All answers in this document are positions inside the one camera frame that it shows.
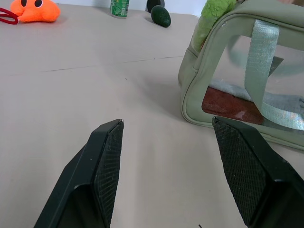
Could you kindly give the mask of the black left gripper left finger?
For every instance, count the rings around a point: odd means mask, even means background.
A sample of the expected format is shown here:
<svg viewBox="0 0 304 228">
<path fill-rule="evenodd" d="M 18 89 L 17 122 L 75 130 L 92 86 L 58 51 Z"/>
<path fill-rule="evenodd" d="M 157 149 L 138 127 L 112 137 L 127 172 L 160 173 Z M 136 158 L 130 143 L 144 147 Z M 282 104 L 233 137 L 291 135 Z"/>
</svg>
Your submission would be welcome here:
<svg viewBox="0 0 304 228">
<path fill-rule="evenodd" d="M 124 122 L 100 125 L 65 166 L 33 228 L 110 228 Z"/>
</svg>

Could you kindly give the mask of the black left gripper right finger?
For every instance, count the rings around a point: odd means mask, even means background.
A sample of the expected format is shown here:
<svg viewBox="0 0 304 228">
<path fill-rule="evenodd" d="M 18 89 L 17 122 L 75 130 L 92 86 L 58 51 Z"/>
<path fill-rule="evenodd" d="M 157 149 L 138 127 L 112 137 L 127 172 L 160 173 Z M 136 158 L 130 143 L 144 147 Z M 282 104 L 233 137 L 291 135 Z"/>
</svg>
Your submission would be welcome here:
<svg viewBox="0 0 304 228">
<path fill-rule="evenodd" d="M 214 117 L 224 174 L 247 228 L 304 228 L 304 179 L 261 134 Z"/>
</svg>

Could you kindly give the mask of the clear green-trimmed pouch bag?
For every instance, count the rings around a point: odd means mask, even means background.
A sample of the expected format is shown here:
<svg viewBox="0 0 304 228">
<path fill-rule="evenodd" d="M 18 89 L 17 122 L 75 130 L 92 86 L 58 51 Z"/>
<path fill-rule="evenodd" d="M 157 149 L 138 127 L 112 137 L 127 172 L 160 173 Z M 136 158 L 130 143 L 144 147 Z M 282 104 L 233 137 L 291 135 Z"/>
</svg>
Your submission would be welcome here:
<svg viewBox="0 0 304 228">
<path fill-rule="evenodd" d="M 237 0 L 200 52 L 190 42 L 178 74 L 188 122 L 211 127 L 216 115 L 201 106 L 212 79 L 247 91 L 264 121 L 245 123 L 266 140 L 304 151 L 304 115 L 264 102 L 265 92 L 304 98 L 304 0 Z"/>
</svg>

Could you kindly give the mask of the brown cloth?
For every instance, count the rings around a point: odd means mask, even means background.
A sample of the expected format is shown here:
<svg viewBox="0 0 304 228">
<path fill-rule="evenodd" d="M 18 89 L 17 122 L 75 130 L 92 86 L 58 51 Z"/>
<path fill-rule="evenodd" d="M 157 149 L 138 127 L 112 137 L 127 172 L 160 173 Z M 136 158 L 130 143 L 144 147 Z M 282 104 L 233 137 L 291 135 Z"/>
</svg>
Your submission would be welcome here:
<svg viewBox="0 0 304 228">
<path fill-rule="evenodd" d="M 208 114 L 261 125 L 264 117 L 255 104 L 229 93 L 208 87 L 202 101 L 202 110 Z"/>
</svg>

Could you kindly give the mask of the grey folded cloth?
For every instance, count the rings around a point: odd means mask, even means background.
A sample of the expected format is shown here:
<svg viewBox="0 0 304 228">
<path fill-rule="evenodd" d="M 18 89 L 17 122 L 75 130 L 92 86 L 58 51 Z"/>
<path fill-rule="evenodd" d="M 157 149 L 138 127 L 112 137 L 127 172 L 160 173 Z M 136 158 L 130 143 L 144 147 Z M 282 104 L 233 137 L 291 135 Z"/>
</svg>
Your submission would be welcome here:
<svg viewBox="0 0 304 228">
<path fill-rule="evenodd" d="M 229 93 L 235 97 L 252 101 L 247 91 L 237 85 L 226 83 L 220 79 L 212 79 L 209 86 L 219 91 Z M 264 102 L 268 105 L 285 111 L 304 115 L 304 98 L 297 95 L 276 95 L 264 93 Z"/>
</svg>

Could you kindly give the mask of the lime green plush toy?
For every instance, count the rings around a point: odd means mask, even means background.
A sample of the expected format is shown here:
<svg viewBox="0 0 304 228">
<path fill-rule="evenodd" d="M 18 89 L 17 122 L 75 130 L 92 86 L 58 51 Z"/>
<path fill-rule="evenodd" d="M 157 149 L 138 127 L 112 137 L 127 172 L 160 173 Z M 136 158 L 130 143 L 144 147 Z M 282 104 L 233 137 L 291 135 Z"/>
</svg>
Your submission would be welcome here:
<svg viewBox="0 0 304 228">
<path fill-rule="evenodd" d="M 237 0 L 207 0 L 191 39 L 191 46 L 200 52 L 213 25 L 234 9 Z"/>
</svg>

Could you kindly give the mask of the green drink can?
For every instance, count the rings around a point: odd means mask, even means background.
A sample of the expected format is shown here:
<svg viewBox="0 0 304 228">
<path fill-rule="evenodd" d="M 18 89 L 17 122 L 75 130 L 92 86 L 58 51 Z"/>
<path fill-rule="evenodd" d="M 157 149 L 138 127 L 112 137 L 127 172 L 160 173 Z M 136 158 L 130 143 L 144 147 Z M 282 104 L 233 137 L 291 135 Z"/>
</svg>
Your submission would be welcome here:
<svg viewBox="0 0 304 228">
<path fill-rule="evenodd" d="M 129 0 L 111 0 L 110 15 L 124 19 L 128 15 Z"/>
</svg>

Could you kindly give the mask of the dark green avocado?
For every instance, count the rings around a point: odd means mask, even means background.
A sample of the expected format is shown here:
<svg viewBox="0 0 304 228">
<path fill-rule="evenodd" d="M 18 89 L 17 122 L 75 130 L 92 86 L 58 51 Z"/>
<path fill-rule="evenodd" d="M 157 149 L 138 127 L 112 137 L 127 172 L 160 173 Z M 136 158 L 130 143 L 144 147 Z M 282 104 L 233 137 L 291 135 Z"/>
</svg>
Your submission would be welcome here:
<svg viewBox="0 0 304 228">
<path fill-rule="evenodd" d="M 167 28 L 171 25 L 170 14 L 161 5 L 156 5 L 151 9 L 151 18 L 154 23 L 156 23 L 162 27 Z"/>
</svg>

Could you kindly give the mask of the orange plush toy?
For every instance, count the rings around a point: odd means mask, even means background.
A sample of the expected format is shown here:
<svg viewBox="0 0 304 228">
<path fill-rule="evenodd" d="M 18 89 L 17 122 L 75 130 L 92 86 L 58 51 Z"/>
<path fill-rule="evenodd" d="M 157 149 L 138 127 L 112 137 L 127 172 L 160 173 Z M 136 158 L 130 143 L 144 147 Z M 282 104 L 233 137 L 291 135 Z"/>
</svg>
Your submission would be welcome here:
<svg viewBox="0 0 304 228">
<path fill-rule="evenodd" d="M 55 22 L 60 16 L 60 8 L 52 0 L 14 0 L 10 9 L 21 22 Z"/>
</svg>

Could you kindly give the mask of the black round object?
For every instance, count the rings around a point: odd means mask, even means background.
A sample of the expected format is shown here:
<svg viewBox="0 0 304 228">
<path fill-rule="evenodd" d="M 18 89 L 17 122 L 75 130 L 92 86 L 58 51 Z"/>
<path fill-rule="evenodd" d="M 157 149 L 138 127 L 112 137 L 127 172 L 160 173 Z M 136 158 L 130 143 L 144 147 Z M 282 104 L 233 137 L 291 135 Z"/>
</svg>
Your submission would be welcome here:
<svg viewBox="0 0 304 228">
<path fill-rule="evenodd" d="M 147 0 L 147 2 L 146 2 L 146 11 L 150 13 L 151 10 L 152 10 L 152 8 L 154 6 L 158 6 L 158 5 L 160 5 L 162 7 L 165 7 L 164 0 Z"/>
</svg>

